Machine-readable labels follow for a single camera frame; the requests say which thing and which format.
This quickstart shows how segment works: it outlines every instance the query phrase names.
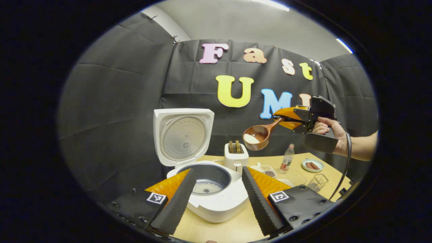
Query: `wooden table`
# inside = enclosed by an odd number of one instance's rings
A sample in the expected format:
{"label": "wooden table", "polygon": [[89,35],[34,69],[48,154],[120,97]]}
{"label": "wooden table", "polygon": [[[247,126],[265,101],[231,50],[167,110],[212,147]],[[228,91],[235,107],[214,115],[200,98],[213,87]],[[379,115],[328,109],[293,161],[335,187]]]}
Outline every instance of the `wooden table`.
{"label": "wooden table", "polygon": [[[318,193],[328,199],[336,189],[342,173],[311,153],[295,154],[287,174],[278,172],[283,156],[250,157],[248,166],[257,165],[258,162],[261,165],[270,165],[277,172],[276,179],[289,179],[296,186],[307,185],[314,177],[314,174],[317,174],[302,168],[301,163],[307,158],[319,160],[324,164],[323,170],[319,173],[324,174],[329,179],[329,182]],[[198,159],[198,161],[202,160],[223,160],[223,156],[204,155]],[[345,189],[350,188],[349,181],[350,179],[346,177],[340,189],[343,187]],[[331,201],[336,201],[339,197],[340,194],[337,193]],[[214,240],[217,243],[245,243],[266,238],[261,232],[249,200],[241,212],[222,223],[208,222],[187,208],[173,236],[196,243],[205,243],[208,240]]]}

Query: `black cable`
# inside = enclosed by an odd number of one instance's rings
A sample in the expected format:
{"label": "black cable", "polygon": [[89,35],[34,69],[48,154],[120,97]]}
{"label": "black cable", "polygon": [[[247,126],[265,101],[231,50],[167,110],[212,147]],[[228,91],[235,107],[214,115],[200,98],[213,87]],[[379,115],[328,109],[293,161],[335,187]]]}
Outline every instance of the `black cable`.
{"label": "black cable", "polygon": [[345,169],[344,169],[343,174],[342,174],[342,178],[340,178],[339,184],[337,185],[336,190],[334,190],[333,195],[329,198],[329,200],[336,194],[337,190],[339,189],[340,185],[343,182],[343,179],[346,176],[346,173],[348,172],[349,159],[351,158],[351,137],[347,132],[345,132],[345,134],[346,134],[346,144],[348,146],[348,157],[346,160],[346,165],[345,165]]}

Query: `wooden spoon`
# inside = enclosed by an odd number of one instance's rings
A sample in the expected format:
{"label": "wooden spoon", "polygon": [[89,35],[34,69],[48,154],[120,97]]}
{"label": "wooden spoon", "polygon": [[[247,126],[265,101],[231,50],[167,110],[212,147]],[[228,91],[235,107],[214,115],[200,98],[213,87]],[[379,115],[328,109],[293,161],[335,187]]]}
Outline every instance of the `wooden spoon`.
{"label": "wooden spoon", "polygon": [[[269,137],[271,132],[273,131],[273,128],[276,127],[280,122],[285,120],[285,118],[280,117],[272,124],[268,125],[256,125],[253,127],[250,127],[246,129],[246,131],[243,133],[243,141],[245,142],[245,146],[253,151],[262,150],[269,144]],[[254,136],[256,139],[258,139],[259,143],[257,144],[250,144],[245,141],[245,134],[249,134],[251,136]]]}

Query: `water bottle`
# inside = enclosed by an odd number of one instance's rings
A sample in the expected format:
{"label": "water bottle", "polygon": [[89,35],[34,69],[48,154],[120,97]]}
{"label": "water bottle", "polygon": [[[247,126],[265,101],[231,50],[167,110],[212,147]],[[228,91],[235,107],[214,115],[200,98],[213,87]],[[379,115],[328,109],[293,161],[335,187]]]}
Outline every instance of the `water bottle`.
{"label": "water bottle", "polygon": [[283,155],[283,161],[280,165],[280,173],[286,174],[286,172],[289,169],[289,166],[291,165],[292,158],[294,157],[294,144],[290,144],[289,148],[285,151],[285,154]]}

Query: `blue letter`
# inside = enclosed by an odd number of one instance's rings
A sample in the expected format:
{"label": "blue letter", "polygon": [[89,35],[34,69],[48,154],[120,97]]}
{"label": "blue letter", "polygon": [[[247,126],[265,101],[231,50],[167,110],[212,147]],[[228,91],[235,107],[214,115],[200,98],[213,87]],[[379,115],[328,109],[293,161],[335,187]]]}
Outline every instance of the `blue letter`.
{"label": "blue letter", "polygon": [[275,93],[271,89],[262,89],[261,93],[264,95],[264,110],[260,114],[261,118],[269,119],[272,118],[273,113],[277,112],[282,108],[291,106],[292,94],[289,92],[283,92],[280,96],[279,101],[276,98]]}

